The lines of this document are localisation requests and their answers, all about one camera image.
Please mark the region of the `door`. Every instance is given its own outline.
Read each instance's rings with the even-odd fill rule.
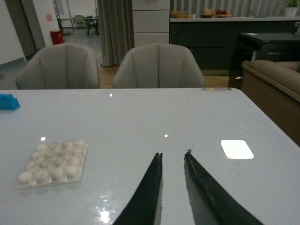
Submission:
[[[21,0],[5,0],[5,3],[19,37],[24,55],[29,60],[38,51]]]

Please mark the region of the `chair backrest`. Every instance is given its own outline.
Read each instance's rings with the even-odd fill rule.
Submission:
[[[41,49],[16,78],[18,89],[100,88],[95,50],[71,43]]]
[[[171,44],[129,50],[113,81],[113,88],[200,87],[205,79],[190,50]]]
[[[77,23],[83,23],[85,19],[85,16],[83,15],[75,15],[74,21]]]

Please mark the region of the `blue lego brick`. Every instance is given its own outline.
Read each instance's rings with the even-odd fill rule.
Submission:
[[[15,110],[19,107],[18,99],[12,94],[0,94],[0,110]]]

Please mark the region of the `beige sofa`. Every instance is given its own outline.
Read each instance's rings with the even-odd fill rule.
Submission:
[[[300,63],[245,61],[241,90],[300,146]]]

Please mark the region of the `white cabinet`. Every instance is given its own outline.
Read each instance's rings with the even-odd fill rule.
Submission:
[[[169,43],[170,0],[132,0],[135,47]]]

